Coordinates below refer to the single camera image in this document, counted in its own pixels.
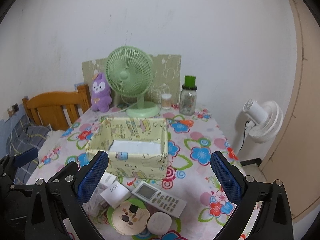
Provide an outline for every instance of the fan grille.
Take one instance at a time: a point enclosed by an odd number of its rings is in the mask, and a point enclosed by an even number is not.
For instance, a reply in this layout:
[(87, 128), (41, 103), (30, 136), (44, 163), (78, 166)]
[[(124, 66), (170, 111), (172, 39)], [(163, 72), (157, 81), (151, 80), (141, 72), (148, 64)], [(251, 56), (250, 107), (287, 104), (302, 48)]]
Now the fan grille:
[(145, 93), (153, 82), (152, 59), (135, 47), (119, 47), (107, 58), (106, 78), (115, 92), (137, 97)]

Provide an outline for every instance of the beige door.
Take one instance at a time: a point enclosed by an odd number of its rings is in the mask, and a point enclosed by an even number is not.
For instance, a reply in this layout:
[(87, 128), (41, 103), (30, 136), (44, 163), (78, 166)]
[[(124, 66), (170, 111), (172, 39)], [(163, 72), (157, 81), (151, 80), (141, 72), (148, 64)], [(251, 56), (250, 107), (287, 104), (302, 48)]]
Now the beige door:
[(302, 0), (291, 0), (297, 33), (297, 72), (282, 131), (261, 169), (283, 181), (294, 222), (320, 197), (320, 27)]

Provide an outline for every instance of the floral tablecloth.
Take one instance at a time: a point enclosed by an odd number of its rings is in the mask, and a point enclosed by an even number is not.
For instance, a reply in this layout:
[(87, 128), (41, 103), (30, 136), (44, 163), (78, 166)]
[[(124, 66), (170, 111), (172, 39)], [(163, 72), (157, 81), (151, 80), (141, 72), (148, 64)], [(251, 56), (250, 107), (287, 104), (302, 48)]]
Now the floral tablecloth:
[[(54, 149), (40, 160), (28, 183), (38, 178), (47, 181), (70, 161), (79, 168), (89, 163), (85, 145), (102, 121), (110, 114), (127, 116), (121, 111), (125, 105), (113, 107), (108, 113), (84, 113), (58, 140)], [(163, 180), (145, 179), (146, 182), (188, 202), (179, 219), (173, 219), (170, 231), (163, 236), (152, 235), (147, 229), (136, 236), (122, 236), (110, 225), (106, 210), (100, 210), (91, 220), (105, 239), (153, 240), (212, 240), (226, 223), (236, 205), (231, 203), (210, 167), (210, 155), (221, 151), (227, 160), (244, 174), (230, 144), (207, 109), (198, 109), (193, 116), (183, 116), (178, 109), (161, 110), (159, 117), (167, 119), (169, 161), (167, 176)], [(122, 178), (119, 181), (133, 190), (141, 179)], [(148, 206), (150, 213), (157, 212)], [(255, 209), (240, 239), (245, 239), (258, 215)], [(71, 224), (66, 228), (73, 239), (78, 239)]]

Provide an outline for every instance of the power cord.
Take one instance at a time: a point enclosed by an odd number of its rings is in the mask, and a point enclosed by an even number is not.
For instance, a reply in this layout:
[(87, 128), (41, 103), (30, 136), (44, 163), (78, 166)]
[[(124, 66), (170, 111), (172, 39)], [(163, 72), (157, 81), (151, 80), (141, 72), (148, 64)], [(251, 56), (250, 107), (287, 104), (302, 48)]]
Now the power cord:
[(242, 146), (244, 144), (244, 139), (245, 139), (245, 131), (247, 130), (247, 124), (249, 123), (250, 121), (246, 121), (245, 124), (244, 124), (244, 132), (243, 132), (243, 141), (242, 141), (242, 145), (241, 145), (241, 148), (239, 151), (241, 151), (242, 149)]
[(13, 131), (12, 131), (12, 123), (13, 123), (13, 115), (11, 116), (11, 123), (10, 123), (10, 131), (11, 131), (11, 134), (10, 134), (10, 150), (9, 150), (9, 156), (12, 156), (11, 155), (11, 149), (12, 149), (12, 133), (13, 133)]

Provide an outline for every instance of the fan base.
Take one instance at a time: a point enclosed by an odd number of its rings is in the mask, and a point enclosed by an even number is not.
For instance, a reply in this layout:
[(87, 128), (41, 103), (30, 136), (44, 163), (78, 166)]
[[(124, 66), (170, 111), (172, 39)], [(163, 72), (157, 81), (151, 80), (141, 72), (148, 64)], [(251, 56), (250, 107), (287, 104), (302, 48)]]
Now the fan base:
[(153, 102), (145, 101), (144, 108), (139, 109), (137, 105), (129, 107), (127, 115), (132, 118), (154, 117), (160, 113), (160, 108)]

